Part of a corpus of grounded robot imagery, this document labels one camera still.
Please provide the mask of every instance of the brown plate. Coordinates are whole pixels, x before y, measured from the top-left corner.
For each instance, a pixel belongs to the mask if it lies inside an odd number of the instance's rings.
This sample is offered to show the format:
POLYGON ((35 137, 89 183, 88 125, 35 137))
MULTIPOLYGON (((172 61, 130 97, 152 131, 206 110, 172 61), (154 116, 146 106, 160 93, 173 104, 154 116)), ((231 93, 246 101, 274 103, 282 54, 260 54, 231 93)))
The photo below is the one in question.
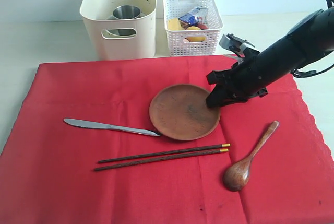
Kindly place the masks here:
POLYGON ((217 127, 220 119, 220 108, 206 106, 208 95, 208 91, 194 85, 167 87, 151 101, 151 122, 161 134, 172 139, 202 138, 217 127))

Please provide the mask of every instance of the table surface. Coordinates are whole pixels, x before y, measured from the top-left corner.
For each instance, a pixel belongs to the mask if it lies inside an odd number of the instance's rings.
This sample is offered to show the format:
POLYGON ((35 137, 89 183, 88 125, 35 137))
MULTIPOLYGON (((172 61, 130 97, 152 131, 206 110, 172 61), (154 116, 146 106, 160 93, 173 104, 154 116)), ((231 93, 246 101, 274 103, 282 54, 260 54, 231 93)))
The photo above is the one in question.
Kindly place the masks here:
MULTIPOLYGON (((308 14, 222 16, 224 23, 222 32, 233 33, 247 39, 262 51, 284 36, 308 14)), ((82 21, 0 25, 0 151, 2 151, 40 63, 97 61, 98 57, 82 21)), ((155 57, 168 57, 163 19, 157 19, 156 33, 155 57)), ((231 52, 218 46, 216 54, 231 54, 231 52)), ((333 59, 328 56, 303 70, 322 70, 332 63, 333 59)), ((334 107, 331 102, 334 100, 332 86, 334 72, 329 71, 319 76, 295 80, 333 156, 334 107)))

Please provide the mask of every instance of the white basket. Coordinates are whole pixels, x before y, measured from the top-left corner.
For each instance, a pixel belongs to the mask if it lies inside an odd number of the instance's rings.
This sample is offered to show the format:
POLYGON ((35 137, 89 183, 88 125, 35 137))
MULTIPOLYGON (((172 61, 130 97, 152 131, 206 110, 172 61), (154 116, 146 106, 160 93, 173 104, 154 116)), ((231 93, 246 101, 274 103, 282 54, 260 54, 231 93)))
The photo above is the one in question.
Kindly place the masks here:
POLYGON ((80 14, 101 60, 154 57, 156 52, 156 0, 82 0, 80 14), (121 5, 140 8, 136 19, 107 20, 121 5), (131 36, 118 36, 110 29, 131 28, 131 36))
POLYGON ((219 42, 223 22, 220 18, 214 0, 163 0, 164 26, 167 31, 168 48, 171 56, 194 56, 214 54, 219 42), (200 31, 168 29, 168 20, 179 18, 197 5, 208 8, 208 28, 200 31), (186 43, 183 40, 187 37, 205 37, 203 42, 186 43))

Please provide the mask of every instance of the chopsticks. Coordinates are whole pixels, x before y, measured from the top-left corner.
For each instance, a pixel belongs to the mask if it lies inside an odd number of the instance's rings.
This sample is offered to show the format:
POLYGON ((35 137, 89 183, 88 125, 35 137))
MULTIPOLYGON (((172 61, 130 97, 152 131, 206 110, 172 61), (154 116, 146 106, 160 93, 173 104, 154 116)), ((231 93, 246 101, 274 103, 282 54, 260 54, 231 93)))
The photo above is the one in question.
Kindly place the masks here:
POLYGON ((107 162, 114 162, 114 161, 122 161, 122 160, 131 160, 131 159, 138 159, 138 158, 153 157, 153 156, 159 156, 159 155, 179 154, 179 155, 169 155, 169 156, 165 156, 165 157, 152 158, 152 159, 139 160, 139 161, 132 161, 132 162, 127 162, 127 163, 121 163, 121 164, 115 164, 115 165, 110 165, 110 166, 105 166, 105 167, 99 167, 99 168, 94 168, 94 171, 101 171, 101 170, 106 170, 106 169, 128 167, 128 166, 134 166, 134 165, 138 165, 138 164, 146 164, 146 163, 152 163, 152 162, 158 162, 158 161, 164 161, 164 160, 173 160, 173 159, 180 159, 180 158, 187 158, 187 157, 194 157, 194 156, 220 154, 222 152, 229 151, 227 148, 223 148, 223 147, 229 147, 229 146, 230 146, 230 144, 227 143, 227 144, 219 144, 219 145, 212 145, 212 146, 184 148, 184 149, 163 151, 163 152, 153 152, 153 153, 150 153, 150 154, 134 155, 134 156, 127 156, 127 157, 108 159, 108 160, 100 160, 100 161, 98 161, 99 164, 107 163, 107 162))

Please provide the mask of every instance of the knife blade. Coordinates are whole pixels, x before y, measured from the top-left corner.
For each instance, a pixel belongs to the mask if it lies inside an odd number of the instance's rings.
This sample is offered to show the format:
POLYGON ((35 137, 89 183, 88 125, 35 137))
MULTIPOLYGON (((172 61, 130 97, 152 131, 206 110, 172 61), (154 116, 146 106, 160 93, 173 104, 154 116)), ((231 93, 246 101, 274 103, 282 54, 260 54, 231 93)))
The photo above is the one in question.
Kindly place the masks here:
POLYGON ((157 136, 157 137, 161 136, 158 132, 154 132, 154 131, 150 131, 146 129, 139 129, 139 128, 133 128, 133 127, 126 127, 126 126, 117 126, 117 125, 105 124, 105 123, 94 122, 94 121, 64 118, 64 122, 72 126, 78 126, 78 127, 83 127, 83 128, 108 129, 108 130, 130 132, 130 133, 135 133, 135 134, 157 136))

